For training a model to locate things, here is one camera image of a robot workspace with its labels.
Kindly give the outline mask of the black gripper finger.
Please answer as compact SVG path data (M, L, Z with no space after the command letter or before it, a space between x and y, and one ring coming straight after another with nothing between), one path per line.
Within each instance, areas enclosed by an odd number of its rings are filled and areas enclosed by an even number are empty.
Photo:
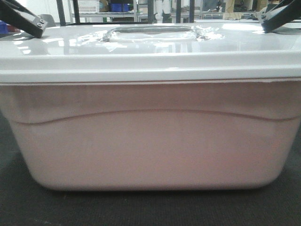
M279 4L268 10L262 9L258 13L258 20L265 33L270 33L275 29L301 17L300 0L282 0Z
M16 0L0 1L0 19L35 38L41 38L47 22Z

